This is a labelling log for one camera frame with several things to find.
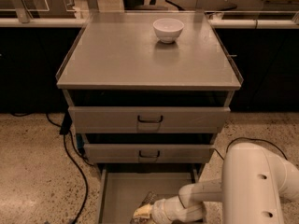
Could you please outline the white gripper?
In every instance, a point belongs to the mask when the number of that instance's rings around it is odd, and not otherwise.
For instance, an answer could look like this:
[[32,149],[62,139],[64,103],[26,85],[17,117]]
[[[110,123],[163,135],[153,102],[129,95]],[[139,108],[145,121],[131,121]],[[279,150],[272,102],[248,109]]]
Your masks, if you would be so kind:
[[152,204],[145,204],[137,208],[133,213],[133,219],[150,219],[156,224],[172,224],[178,220],[178,208],[180,200],[178,196],[161,199]]

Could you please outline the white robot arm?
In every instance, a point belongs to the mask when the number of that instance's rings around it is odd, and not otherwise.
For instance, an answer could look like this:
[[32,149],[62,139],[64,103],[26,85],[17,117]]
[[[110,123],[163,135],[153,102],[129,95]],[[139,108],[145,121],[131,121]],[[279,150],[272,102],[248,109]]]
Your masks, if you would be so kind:
[[175,197],[142,205],[133,219],[194,222],[204,217],[205,202],[221,202],[222,224],[284,224],[282,198],[298,200],[298,168],[264,147],[238,143],[227,151],[220,180],[186,185]]

